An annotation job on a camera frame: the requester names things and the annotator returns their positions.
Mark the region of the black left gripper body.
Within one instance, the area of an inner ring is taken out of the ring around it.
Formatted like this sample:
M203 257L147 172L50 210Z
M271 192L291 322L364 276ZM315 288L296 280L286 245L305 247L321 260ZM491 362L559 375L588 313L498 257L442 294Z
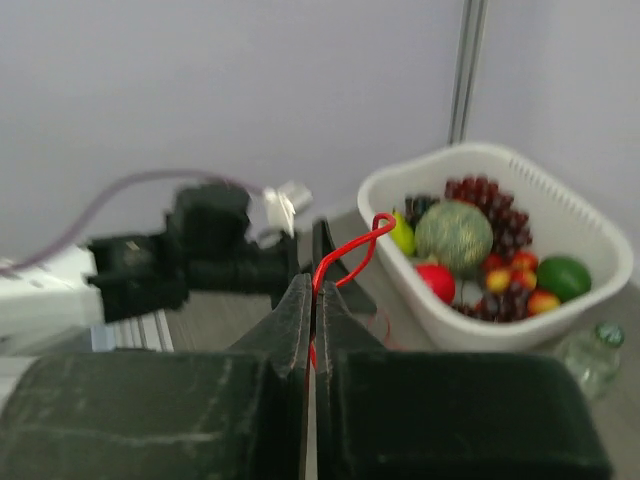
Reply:
M239 186L179 189L165 217L164 261L190 291L267 295L275 307L300 271L297 238L279 231L267 247L249 240L249 206Z

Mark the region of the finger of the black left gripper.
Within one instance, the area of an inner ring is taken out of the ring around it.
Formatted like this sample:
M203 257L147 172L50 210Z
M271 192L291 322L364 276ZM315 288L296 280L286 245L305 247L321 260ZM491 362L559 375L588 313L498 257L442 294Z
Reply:
M326 218L316 220L312 228L312 272L315 272L321 260L335 249L328 220ZM337 283L350 272L343 260L339 259L328 268L324 280ZM377 313L375 302L356 280L351 280L340 287L339 291L352 314L374 315Z

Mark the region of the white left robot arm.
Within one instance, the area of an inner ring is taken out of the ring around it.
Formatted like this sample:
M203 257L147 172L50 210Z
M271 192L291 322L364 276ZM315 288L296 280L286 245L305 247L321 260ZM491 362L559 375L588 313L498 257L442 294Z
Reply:
M66 241L31 262L1 267L1 336L37 343L65 330L178 310L195 292L266 295L277 305L293 278L331 253L329 224L312 228L312 257L276 225L266 247L246 237L249 192L217 181L180 189L163 228L151 234Z

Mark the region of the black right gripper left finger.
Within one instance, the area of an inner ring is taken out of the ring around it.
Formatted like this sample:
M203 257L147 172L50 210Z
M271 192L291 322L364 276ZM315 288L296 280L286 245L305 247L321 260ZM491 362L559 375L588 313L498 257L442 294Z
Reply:
M217 352L34 361L1 412L5 479L300 479L311 280Z

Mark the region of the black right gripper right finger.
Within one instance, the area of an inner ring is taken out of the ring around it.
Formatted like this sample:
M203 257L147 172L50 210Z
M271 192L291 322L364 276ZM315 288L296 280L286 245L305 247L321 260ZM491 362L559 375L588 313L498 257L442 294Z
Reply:
M347 309L316 300L322 479L609 479L575 381L536 354L396 351Z

